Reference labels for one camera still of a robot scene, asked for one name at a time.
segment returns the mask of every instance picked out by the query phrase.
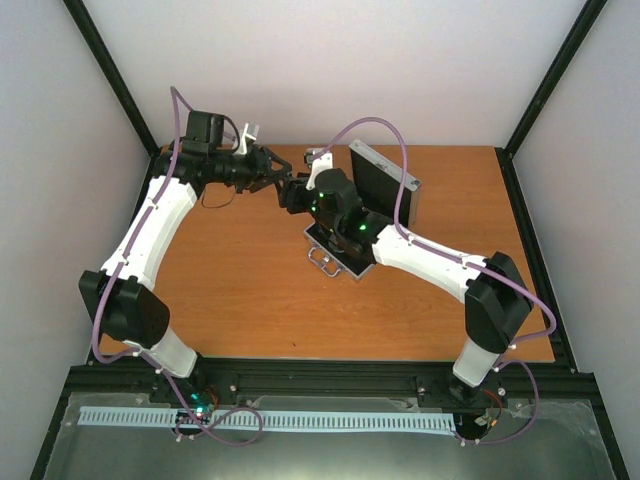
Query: black cable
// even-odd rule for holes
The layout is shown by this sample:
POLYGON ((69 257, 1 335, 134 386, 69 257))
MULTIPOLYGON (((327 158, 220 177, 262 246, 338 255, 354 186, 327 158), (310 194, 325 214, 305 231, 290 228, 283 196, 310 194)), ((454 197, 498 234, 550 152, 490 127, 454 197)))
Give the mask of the black cable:
POLYGON ((233 195, 231 195, 231 198, 229 199, 229 201, 228 201, 228 202, 226 202, 226 203, 222 203, 222 204, 220 204, 220 205, 205 205, 205 204, 204 204, 204 197, 206 197, 206 196, 207 196, 207 187, 208 187, 208 186, 209 186, 209 185, 205 185, 205 187, 204 187, 204 192, 202 192, 202 197, 200 197, 200 205, 202 205, 202 206, 203 206, 204 208, 206 208, 206 209, 211 209, 211 210, 213 210, 213 209, 216 209, 216 208, 226 207, 227 205, 230 205, 230 204, 231 204, 231 202, 233 202, 233 199, 234 199, 234 198, 236 198, 236 193, 237 193, 237 192, 236 192, 236 189, 235 189, 235 187, 231 187, 231 188, 233 188, 233 195))

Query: orange wooden tabletop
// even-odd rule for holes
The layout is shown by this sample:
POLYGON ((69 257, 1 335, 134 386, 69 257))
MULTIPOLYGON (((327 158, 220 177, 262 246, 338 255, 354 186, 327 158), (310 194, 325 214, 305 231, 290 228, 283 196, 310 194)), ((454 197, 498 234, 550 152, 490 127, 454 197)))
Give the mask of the orange wooden tabletop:
MULTIPOLYGON (((297 170, 306 146, 274 146, 297 170)), ((396 163, 400 148, 376 149, 396 163)), ((334 164, 351 174, 349 150, 334 164)), ((491 147, 409 147, 422 181, 417 234, 467 253, 510 255, 533 288, 498 161, 491 147)), ((231 190, 210 185, 206 205, 231 190)), ((171 327, 205 356, 359 360, 454 360, 464 344, 464 306, 408 273, 375 266, 359 283, 327 277, 308 258, 310 216, 278 207, 275 188, 236 195, 221 209, 198 204, 162 262, 155 293, 171 327)), ((544 328, 536 309, 521 333, 544 328)), ((104 337, 102 349, 121 344, 104 337)), ((518 345, 518 358, 552 361, 547 339, 518 345)))

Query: wire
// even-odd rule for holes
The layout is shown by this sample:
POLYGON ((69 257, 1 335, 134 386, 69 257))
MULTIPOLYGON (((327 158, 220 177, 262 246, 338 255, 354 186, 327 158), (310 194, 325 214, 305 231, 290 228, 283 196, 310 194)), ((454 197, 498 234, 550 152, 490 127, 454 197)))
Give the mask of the wire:
POLYGON ((231 195, 231 198, 227 202, 221 203, 220 205, 205 205, 204 204, 204 197, 207 196, 207 187, 208 186, 209 185, 205 185, 204 186, 204 192, 202 193, 202 197, 200 197, 200 205, 202 205, 204 208, 215 209, 215 208, 226 207, 227 205, 231 205, 231 202, 233 202, 234 198, 236 198, 236 189, 233 188, 233 194, 231 195))
MULTIPOLYGON (((149 361, 150 364, 153 365, 153 359, 151 359, 146 353, 141 353, 141 356, 144 356, 144 358, 149 361)), ((180 389, 178 388, 178 386, 176 385, 175 380, 173 379, 173 377, 169 374, 169 372, 167 372, 166 370, 162 371, 163 375, 165 376, 165 378, 167 379, 167 382, 169 382, 169 385, 171 385, 171 388, 173 389, 173 392, 176 394, 176 397, 178 398, 178 401, 180 402, 180 404, 182 405, 182 408, 184 408, 187 412, 187 415, 189 415, 189 418, 191 419, 191 421, 193 421, 194 425, 197 425, 200 428, 200 433, 196 434, 193 436, 193 439, 195 440, 196 438, 202 436, 202 435, 207 435, 211 438, 213 438, 214 440, 216 440, 217 442, 222 443, 223 445, 227 445, 229 447, 244 447, 245 445, 249 445, 251 443, 256 442, 261 436, 262 436, 262 431, 264 429, 264 420, 262 419, 262 416, 253 408, 250 407, 236 407, 233 408, 231 410, 229 410, 228 412, 224 413, 223 415, 221 415, 215 422, 213 422, 211 425, 209 426, 205 426, 196 416, 195 413, 193 413, 193 410, 191 410, 191 408, 189 408, 189 404, 187 403, 187 401, 184 399, 184 397, 182 396, 182 393, 180 393, 180 389), (251 437, 249 440, 246 440, 244 442, 230 442, 229 440, 225 440, 224 438, 221 438, 219 436, 217 436, 215 433, 211 432, 211 429, 213 429, 214 427, 216 427, 217 425, 220 425, 220 423, 227 417, 233 415, 234 413, 238 413, 238 412, 250 412, 253 415, 255 415, 255 417, 258 419, 258 431, 256 432, 256 434, 251 437)), ((176 432, 179 435, 180 432, 178 431, 178 428, 180 427, 180 425, 184 423, 182 421, 178 422, 178 424, 176 425, 176 432)))
MULTIPOLYGON (((187 103, 187 101, 184 99, 184 97, 180 94, 180 92, 178 92, 178 90, 175 87, 172 86, 170 88, 170 91, 171 91, 171 99, 172 99, 172 102, 173 102, 173 115, 174 115, 174 127, 175 127, 174 128, 175 129, 174 147, 175 148, 173 148, 173 151, 172 151, 172 154, 171 154, 171 162, 169 164, 169 169, 167 170, 166 177, 165 177, 164 181, 162 182, 162 185, 160 186, 160 189, 158 190, 158 193, 152 199, 152 202, 154 204, 156 204, 156 205, 158 204, 158 202, 162 198, 162 195, 164 194, 165 190, 169 186, 169 182, 171 181, 171 177, 173 175, 173 172, 175 170, 176 163, 177 163, 177 160, 178 160, 178 150, 179 150, 179 148, 177 146, 180 145, 180 111, 178 110, 178 100, 180 100, 187 109, 189 109, 190 111, 192 110, 191 106, 187 103)), ((235 124, 233 124, 231 119, 229 119, 228 117, 225 116, 225 118, 228 119, 228 121, 231 123, 231 125, 232 125, 232 127, 233 127, 233 129, 234 129, 234 131, 236 133, 236 138, 239 139, 238 129, 236 128, 235 124)), ((102 355, 102 353, 100 353, 100 324, 102 323, 102 317, 104 315, 104 310, 106 308, 107 301, 109 299, 109 296, 111 295, 111 292, 113 290, 113 287, 115 286, 116 281, 118 280, 118 276, 120 275, 120 273, 122 272, 122 269, 125 266, 125 262, 127 261, 127 258, 131 254, 131 250, 133 249, 135 241, 138 238, 138 236, 140 235, 140 232, 142 231, 142 228, 144 227, 144 224, 147 222, 147 219, 151 215, 152 211, 153 211, 153 207, 152 206, 147 207, 147 209, 140 216, 140 219, 138 220, 138 222, 137 222, 136 226, 134 227, 133 231, 131 232, 129 240, 127 241, 127 244, 125 245, 125 248, 124 248, 124 250, 122 252, 123 261, 119 262, 116 265, 116 268, 114 269, 111 277, 107 281, 107 284, 104 287, 104 290, 102 291, 102 295, 100 296, 100 300, 98 302, 98 308, 96 309, 96 314, 95 314, 95 317, 94 317, 94 320, 93 320, 93 328, 92 328, 92 331, 91 331, 91 349, 93 350, 93 355, 96 358, 96 360, 98 360, 101 363, 109 364, 109 363, 113 363, 116 360, 124 357, 125 355, 128 355, 128 354, 134 354, 134 355, 139 354, 152 367, 154 367, 154 368, 158 367, 158 365, 155 363, 155 361, 153 360, 153 358, 151 356, 147 355, 141 349, 136 349, 136 348, 133 348, 133 347, 132 348, 127 348, 126 350, 123 350, 122 352, 117 353, 115 355, 111 355, 109 357, 105 357, 104 355, 102 355)), ((221 421, 222 419, 224 419, 224 418, 228 417, 229 415, 232 415, 232 414, 234 414, 234 413, 236 413, 238 411, 250 410, 258 418, 258 424, 259 424, 258 433, 253 438, 251 438, 250 440, 248 440, 246 442, 233 443, 233 442, 229 442, 228 440, 220 438, 217 435, 211 433, 208 429, 211 429, 211 428, 215 427, 216 425, 218 425, 219 422, 216 422, 216 423, 210 425, 209 427, 205 427, 196 418, 196 416, 193 413, 193 411, 189 408, 189 405, 187 404, 186 400, 182 396, 182 393, 180 392, 180 389, 176 385, 175 381, 173 380, 173 377, 166 370, 162 370, 162 373, 167 378, 167 381, 169 382, 169 385, 171 385, 171 388, 173 389, 173 392, 175 393, 176 397, 178 398, 178 401, 180 401, 180 403, 182 404, 184 409, 187 411, 187 414, 194 421, 194 423, 200 427, 200 429, 202 430, 203 434, 209 435, 211 438, 213 438, 214 440, 217 440, 220 443, 223 443, 223 444, 229 445, 229 446, 233 446, 233 447, 240 447, 240 446, 244 446, 244 445, 248 445, 250 443, 253 443, 262 434, 262 428, 263 428, 262 417, 260 416, 260 414, 257 411, 255 411, 253 409, 248 409, 248 407, 238 407, 238 408, 234 408, 232 410, 229 410, 219 420, 221 421)))
MULTIPOLYGON (((405 231, 404 227, 400 224, 400 205, 402 203, 402 195, 404 193, 404 184, 406 183, 407 180, 407 175, 409 172, 409 156, 407 154, 407 145, 404 141, 404 139, 402 138, 402 134, 400 133, 400 131, 393 126, 393 124, 391 124, 390 122, 388 122, 387 120, 383 119, 383 118, 379 118, 379 117, 363 117, 359 120, 355 120, 354 122, 351 122, 349 125, 347 125, 345 128, 342 129, 342 131, 340 133, 338 133, 333 140, 331 140, 331 142, 329 142, 329 145, 327 145, 325 148, 323 148, 320 152, 316 153, 313 157, 312 160, 318 159, 320 158, 322 155, 324 155, 325 153, 327 153, 337 142, 340 141, 340 139, 347 133, 349 132, 351 129, 353 129, 354 127, 357 127, 358 125, 361 125, 363 123, 379 123, 384 125, 385 127, 387 127, 389 130, 391 130, 391 132, 393 132, 394 136, 396 137, 396 139, 398 140, 398 143, 400 144, 400 149, 402 150, 402 179, 400 181, 400 185, 398 187, 398 194, 396 196, 396 203, 393 209, 393 223, 396 227, 396 230, 398 231, 398 234, 404 238, 405 240, 409 241, 409 234, 407 233, 407 231, 405 231)), ((452 255, 448 252, 444 252, 442 250, 439 250, 435 247, 432 247, 431 245, 427 245, 419 240, 415 240, 412 239, 411 243, 413 245, 416 245, 419 248, 422 248, 423 250, 426 250, 430 253, 439 255, 443 258, 446 258, 448 260, 451 260, 452 262, 458 263, 458 264, 463 264, 463 259, 456 256, 456 255, 452 255)), ((512 345, 516 345, 522 341, 525 340, 533 340, 534 338, 539 338, 539 337, 546 337, 548 335, 551 335, 556 327, 557 327, 557 320, 556 320, 556 316, 554 315, 554 313, 551 311, 551 309, 542 301, 540 300, 537 296, 535 296, 534 294, 532 294, 531 292, 529 292, 526 288, 522 287, 521 285, 518 285, 517 283, 515 283, 514 281, 508 279, 507 277, 500 275, 497 272, 494 272, 493 270, 489 270, 488 268, 482 266, 482 265, 478 265, 476 263, 473 262, 467 262, 465 264, 467 267, 473 268, 474 270, 477 270, 481 273, 484 273, 485 275, 488 275, 496 280, 498 280, 499 282, 507 285, 508 287, 512 288, 513 290, 515 290, 516 292, 518 292, 520 295, 528 298, 531 302, 533 302, 534 304, 538 305, 538 307, 540 307, 540 309, 545 313, 545 315, 547 316, 547 318, 549 319, 549 327, 540 331, 540 332, 535 332, 535 333, 529 333, 527 335, 522 335, 520 337, 516 337, 513 339, 513 341, 511 342, 512 345)))
MULTIPOLYGON (((527 372, 527 375, 529 376, 529 380, 531 380, 531 388, 533 388, 533 397, 535 402, 533 406, 533 415, 531 415, 531 418, 529 419, 527 424, 524 427, 522 427, 520 430, 518 430, 516 433, 509 435, 508 437, 500 438, 498 440, 481 441, 477 443, 478 445, 500 445, 501 443, 507 443, 512 440, 515 440, 516 438, 521 437, 522 435, 527 433, 529 430, 531 430, 533 425, 536 423, 536 420, 538 419, 539 408, 540 408, 540 394, 538 392, 538 384, 536 383, 536 379, 533 376, 533 372, 529 368, 529 365, 524 363, 522 360, 506 361, 504 363, 501 363, 498 369, 502 370, 504 367, 511 365, 512 363, 517 363, 522 365, 522 368, 524 368, 524 370, 527 372)), ((458 432, 454 432, 454 436, 461 442, 471 441, 467 438, 461 437, 460 434, 458 434, 458 432)))
POLYGON ((494 402, 498 404, 498 415, 496 415, 496 417, 495 417, 495 419, 497 421, 498 418, 500 418, 500 415, 502 415, 502 400, 500 400, 500 398, 490 390, 483 390, 483 392, 487 397, 489 397, 491 399, 491 407, 492 408, 493 408, 494 402))

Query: small black object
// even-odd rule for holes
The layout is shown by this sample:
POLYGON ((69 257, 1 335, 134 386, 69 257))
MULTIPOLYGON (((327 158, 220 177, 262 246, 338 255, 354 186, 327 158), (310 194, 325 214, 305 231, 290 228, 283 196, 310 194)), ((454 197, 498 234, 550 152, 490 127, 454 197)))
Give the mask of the small black object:
MULTIPOLYGON (((508 255, 496 252, 486 268, 524 287, 522 277, 508 255)), ((481 273, 465 294, 467 335, 484 350, 503 353, 532 307, 533 304, 514 289, 481 273)))
POLYGON ((182 151, 208 155, 222 145, 223 133, 224 115, 192 110, 189 112, 182 151))
MULTIPOLYGON (((95 321, 98 303, 109 275, 86 270, 78 286, 82 299, 95 321)), ((102 315, 100 330, 114 340, 129 340, 144 348, 158 343, 169 327, 169 308, 136 277, 116 280, 102 315)))

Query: metal handle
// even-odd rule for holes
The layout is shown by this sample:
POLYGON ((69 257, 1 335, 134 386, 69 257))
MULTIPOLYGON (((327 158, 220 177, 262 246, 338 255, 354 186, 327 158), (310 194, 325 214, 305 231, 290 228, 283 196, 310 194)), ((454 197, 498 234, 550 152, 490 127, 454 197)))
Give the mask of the metal handle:
POLYGON ((309 249, 309 254, 307 256, 309 257, 309 260, 311 261, 311 263, 313 263, 316 267, 322 270, 328 277, 335 278, 338 275, 340 275, 340 273, 342 273, 343 268, 339 264, 337 264, 335 261, 333 261, 325 253, 324 249, 319 245, 313 244, 309 249), (319 260, 313 258, 313 254, 316 251, 320 251, 322 253, 322 258, 319 260), (333 263, 336 266, 333 272, 329 270, 329 264, 331 263, 333 263))

